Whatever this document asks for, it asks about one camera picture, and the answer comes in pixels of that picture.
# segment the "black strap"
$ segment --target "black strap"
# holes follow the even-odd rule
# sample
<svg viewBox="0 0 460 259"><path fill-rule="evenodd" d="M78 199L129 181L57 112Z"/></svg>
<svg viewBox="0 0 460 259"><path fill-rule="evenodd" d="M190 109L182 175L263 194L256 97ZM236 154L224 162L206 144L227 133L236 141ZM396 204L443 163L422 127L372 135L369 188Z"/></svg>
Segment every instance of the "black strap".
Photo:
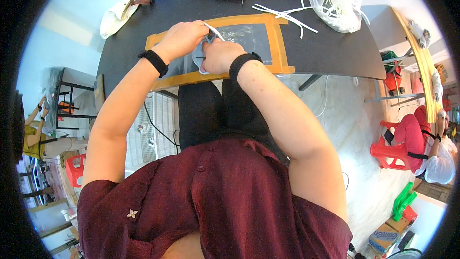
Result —
<svg viewBox="0 0 460 259"><path fill-rule="evenodd" d="M417 158L417 159L427 159L428 160L428 155L425 155L425 154L407 152L407 156L412 157L412 158Z"/></svg>
<svg viewBox="0 0 460 259"><path fill-rule="evenodd" d="M166 65L165 62L152 50L144 50L138 55L138 58L145 58L150 61L160 74L160 78L165 76L168 72L168 65Z"/></svg>
<svg viewBox="0 0 460 259"><path fill-rule="evenodd" d="M262 58L259 56L259 54L253 52L253 53L246 53L238 56L233 60L232 64L230 65L230 70L229 70L229 77L230 80L236 84L238 84L238 73L240 72L241 67L248 62L249 60L259 60L262 62Z"/></svg>
<svg viewBox="0 0 460 259"><path fill-rule="evenodd" d="M43 141L40 141L38 142L38 146L42 145L42 144L47 144L49 142L54 142L54 141L57 141L59 138L51 138L51 139L48 139L48 140L43 140Z"/></svg>
<svg viewBox="0 0 460 259"><path fill-rule="evenodd" d="M422 130L422 134L428 134L431 138L436 139L436 136L434 136L433 134L429 133L429 132L426 131L426 130Z"/></svg>

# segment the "plastic bag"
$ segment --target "plastic bag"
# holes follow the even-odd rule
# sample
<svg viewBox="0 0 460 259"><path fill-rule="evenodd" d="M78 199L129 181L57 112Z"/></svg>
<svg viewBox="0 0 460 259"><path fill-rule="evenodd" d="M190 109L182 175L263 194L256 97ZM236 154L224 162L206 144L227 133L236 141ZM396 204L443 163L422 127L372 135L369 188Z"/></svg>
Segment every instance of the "plastic bag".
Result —
<svg viewBox="0 0 460 259"><path fill-rule="evenodd" d="M315 13L338 32L355 32L361 28L361 0L309 0Z"/></svg>

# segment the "red plastic stool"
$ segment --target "red plastic stool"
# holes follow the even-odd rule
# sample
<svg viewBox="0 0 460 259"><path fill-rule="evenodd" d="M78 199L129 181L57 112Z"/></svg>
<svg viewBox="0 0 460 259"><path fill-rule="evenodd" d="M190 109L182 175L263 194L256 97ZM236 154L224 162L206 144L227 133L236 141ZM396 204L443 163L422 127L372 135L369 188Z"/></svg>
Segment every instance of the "red plastic stool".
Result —
<svg viewBox="0 0 460 259"><path fill-rule="evenodd" d="M80 166L75 167L74 159L78 158L80 159ZM81 187L81 184L78 184L77 180L78 178L83 176L83 169L85 168L85 166L83 165L84 159L86 159L86 154L77 155L65 161L65 173L67 174L67 177L70 181L70 185L72 185L72 187Z"/></svg>
<svg viewBox="0 0 460 259"><path fill-rule="evenodd" d="M380 125L390 129L390 127L397 128L399 123L391 123L382 121ZM407 157L406 145L400 144L398 146L385 145L385 138L380 136L379 142L371 145L371 156L375 157L379 163L380 168L389 168L396 170L410 170L410 165ZM394 158L391 164L388 164L385 158ZM396 165L396 160L400 159L404 165Z"/></svg>

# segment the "wrist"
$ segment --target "wrist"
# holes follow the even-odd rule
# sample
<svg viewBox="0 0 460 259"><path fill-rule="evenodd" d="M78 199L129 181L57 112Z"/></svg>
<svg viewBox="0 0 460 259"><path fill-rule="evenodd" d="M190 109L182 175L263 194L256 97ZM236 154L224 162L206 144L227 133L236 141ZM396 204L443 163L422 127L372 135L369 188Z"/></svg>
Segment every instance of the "wrist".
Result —
<svg viewBox="0 0 460 259"><path fill-rule="evenodd" d="M171 58L169 53L164 48L162 48L159 43L155 45L154 47L152 47L151 50L154 53L156 53L166 65L169 65L171 61L175 59L175 58Z"/></svg>

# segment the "woman in red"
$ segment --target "woman in red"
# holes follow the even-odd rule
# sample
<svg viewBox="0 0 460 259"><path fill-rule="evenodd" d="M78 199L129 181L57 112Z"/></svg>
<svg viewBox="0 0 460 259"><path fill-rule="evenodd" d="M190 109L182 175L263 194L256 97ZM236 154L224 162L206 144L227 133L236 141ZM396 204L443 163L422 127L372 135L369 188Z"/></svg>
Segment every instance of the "woman in red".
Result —
<svg viewBox="0 0 460 259"><path fill-rule="evenodd" d="M126 135L150 87L208 33L199 20L171 27L101 108L78 202L85 257L346 258L336 151L308 107L237 43L203 44L203 67L230 74L222 95L211 82L179 88L182 152L124 180Z"/></svg>

